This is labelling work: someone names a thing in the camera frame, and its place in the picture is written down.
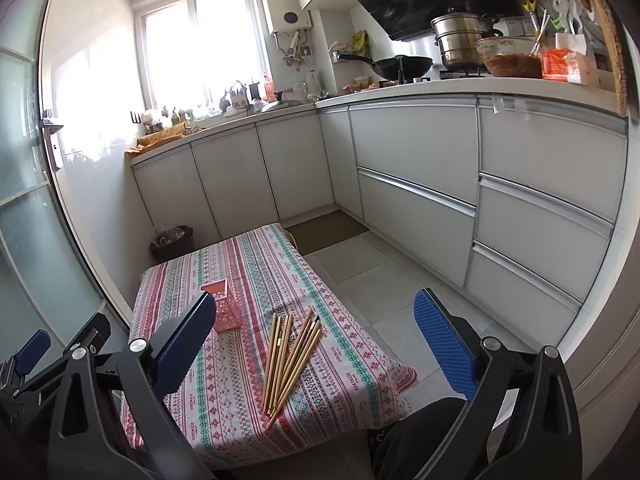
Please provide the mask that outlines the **kitchen window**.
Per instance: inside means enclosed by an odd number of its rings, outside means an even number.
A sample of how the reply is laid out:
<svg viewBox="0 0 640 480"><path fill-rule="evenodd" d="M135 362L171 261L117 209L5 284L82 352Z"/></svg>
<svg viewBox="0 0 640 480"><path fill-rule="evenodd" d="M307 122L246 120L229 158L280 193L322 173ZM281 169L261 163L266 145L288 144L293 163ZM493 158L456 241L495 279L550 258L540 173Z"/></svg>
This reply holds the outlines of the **kitchen window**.
<svg viewBox="0 0 640 480"><path fill-rule="evenodd" d="M258 0L136 0L140 84L148 107L208 110L271 73Z"/></svg>

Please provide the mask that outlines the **black trash bin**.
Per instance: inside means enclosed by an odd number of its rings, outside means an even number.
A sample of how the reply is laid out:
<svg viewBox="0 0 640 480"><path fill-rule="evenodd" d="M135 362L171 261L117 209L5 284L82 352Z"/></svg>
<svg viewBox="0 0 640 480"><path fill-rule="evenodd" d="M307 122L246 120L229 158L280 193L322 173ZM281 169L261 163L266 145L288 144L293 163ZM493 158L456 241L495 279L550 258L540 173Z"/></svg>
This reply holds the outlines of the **black trash bin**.
<svg viewBox="0 0 640 480"><path fill-rule="evenodd" d="M157 263L180 258L195 252L194 231L190 226L174 226L157 234L150 243L150 252Z"/></svg>

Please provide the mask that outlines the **pink plastic utensil basket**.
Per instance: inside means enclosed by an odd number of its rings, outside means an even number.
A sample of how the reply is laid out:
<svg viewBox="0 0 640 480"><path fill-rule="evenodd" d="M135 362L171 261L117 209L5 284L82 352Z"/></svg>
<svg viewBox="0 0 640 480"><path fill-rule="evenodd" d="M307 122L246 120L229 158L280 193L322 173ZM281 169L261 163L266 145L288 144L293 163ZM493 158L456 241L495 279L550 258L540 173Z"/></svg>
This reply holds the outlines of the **pink plastic utensil basket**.
<svg viewBox="0 0 640 480"><path fill-rule="evenodd" d="M202 285L201 291L208 292L215 300L216 320L214 330L216 333L221 334L241 326L240 308L232 294L230 282L226 278Z"/></svg>

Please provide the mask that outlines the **patterned striped tablecloth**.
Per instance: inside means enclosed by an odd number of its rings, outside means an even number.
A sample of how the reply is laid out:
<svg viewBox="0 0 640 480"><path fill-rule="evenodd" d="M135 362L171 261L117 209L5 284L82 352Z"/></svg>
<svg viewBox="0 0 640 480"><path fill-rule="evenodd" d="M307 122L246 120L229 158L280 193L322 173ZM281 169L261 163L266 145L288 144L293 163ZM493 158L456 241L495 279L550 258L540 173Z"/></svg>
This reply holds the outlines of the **patterned striped tablecloth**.
<svg viewBox="0 0 640 480"><path fill-rule="evenodd" d="M177 392L165 400L213 470L276 460L355 430L380 429L410 410L416 371L388 356L288 240L277 223L149 268L130 335L149 338L168 318L226 281L241 324L211 332ZM277 420L262 409L272 319L320 318L322 337Z"/></svg>

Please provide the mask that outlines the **yellow cloth on counter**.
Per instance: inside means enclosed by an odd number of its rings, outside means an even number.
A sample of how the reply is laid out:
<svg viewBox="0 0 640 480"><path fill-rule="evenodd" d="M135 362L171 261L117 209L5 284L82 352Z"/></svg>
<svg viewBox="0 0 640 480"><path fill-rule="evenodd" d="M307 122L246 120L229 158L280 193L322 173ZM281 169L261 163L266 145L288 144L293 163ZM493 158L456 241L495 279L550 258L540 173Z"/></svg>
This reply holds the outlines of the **yellow cloth on counter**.
<svg viewBox="0 0 640 480"><path fill-rule="evenodd" d="M174 125L170 128L158 130L157 132L142 136L136 141L131 148L127 148L125 153L131 157L138 156L149 151L155 150L160 146L180 140L186 136L188 128L184 122Z"/></svg>

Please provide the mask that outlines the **brown floor mat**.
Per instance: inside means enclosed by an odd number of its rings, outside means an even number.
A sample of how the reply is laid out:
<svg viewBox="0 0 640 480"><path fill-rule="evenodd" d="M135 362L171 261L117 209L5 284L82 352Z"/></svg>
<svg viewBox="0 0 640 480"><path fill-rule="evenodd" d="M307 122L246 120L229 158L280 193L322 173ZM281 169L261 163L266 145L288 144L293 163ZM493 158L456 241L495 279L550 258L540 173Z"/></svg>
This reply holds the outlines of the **brown floor mat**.
<svg viewBox="0 0 640 480"><path fill-rule="evenodd" d="M301 255L344 242L367 232L368 228L344 211L336 210L329 214L288 226L285 231L295 240L295 246Z"/></svg>

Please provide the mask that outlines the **white water heater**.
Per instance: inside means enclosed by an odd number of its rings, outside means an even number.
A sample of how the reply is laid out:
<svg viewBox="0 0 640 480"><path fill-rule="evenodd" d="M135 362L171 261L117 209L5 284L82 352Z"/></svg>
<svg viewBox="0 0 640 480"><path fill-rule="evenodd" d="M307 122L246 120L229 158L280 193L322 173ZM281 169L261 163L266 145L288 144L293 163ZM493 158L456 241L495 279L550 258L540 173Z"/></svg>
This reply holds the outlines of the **white water heater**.
<svg viewBox="0 0 640 480"><path fill-rule="evenodd" d="M262 5L270 35L292 34L312 27L310 14L300 7L299 0L262 0Z"/></svg>

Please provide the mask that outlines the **glass bowl with food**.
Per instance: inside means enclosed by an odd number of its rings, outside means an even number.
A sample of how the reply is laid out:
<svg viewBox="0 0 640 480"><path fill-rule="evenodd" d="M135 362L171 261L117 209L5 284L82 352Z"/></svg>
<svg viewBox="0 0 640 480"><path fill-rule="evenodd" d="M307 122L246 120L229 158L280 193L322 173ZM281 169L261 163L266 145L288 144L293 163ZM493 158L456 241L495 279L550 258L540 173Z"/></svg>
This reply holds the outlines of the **glass bowl with food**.
<svg viewBox="0 0 640 480"><path fill-rule="evenodd" d="M541 79L541 55L549 47L527 37L487 37L475 49L494 77Z"/></svg>

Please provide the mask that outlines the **black wok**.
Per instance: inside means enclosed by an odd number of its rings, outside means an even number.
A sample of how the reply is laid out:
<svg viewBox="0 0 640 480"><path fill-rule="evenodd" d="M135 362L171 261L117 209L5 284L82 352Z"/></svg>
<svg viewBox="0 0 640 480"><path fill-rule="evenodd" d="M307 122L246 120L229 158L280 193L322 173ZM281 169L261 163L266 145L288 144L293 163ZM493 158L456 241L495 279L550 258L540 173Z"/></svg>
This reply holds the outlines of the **black wok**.
<svg viewBox="0 0 640 480"><path fill-rule="evenodd" d="M375 61L373 58L356 54L339 53L338 62L363 62L370 66L378 76L398 84L408 84L414 78L422 78L433 66L433 60L427 56L395 55Z"/></svg>

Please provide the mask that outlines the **stainless steel steamer pot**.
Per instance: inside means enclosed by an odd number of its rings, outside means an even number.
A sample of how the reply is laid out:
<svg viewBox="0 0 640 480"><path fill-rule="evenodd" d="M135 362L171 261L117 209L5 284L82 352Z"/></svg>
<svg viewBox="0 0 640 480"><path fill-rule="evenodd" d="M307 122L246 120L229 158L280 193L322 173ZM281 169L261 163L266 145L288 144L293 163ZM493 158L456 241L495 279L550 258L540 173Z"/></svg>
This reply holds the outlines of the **stainless steel steamer pot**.
<svg viewBox="0 0 640 480"><path fill-rule="evenodd" d="M496 20L488 15L452 12L431 20L435 41L446 70L479 70L484 66L475 44L478 40L502 37Z"/></svg>

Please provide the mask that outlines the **wicker tray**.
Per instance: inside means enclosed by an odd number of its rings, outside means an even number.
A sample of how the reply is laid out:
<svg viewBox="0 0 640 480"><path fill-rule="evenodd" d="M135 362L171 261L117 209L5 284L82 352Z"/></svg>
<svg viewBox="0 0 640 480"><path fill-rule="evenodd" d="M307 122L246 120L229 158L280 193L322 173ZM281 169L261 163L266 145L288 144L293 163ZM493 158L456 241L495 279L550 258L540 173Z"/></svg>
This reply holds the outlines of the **wicker tray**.
<svg viewBox="0 0 640 480"><path fill-rule="evenodd" d="M616 94L616 112L627 115L627 78L623 41L606 0L553 0L558 14L554 45L549 48L570 49L567 55L568 83L600 89L596 54L605 51L612 70L612 90Z"/></svg>

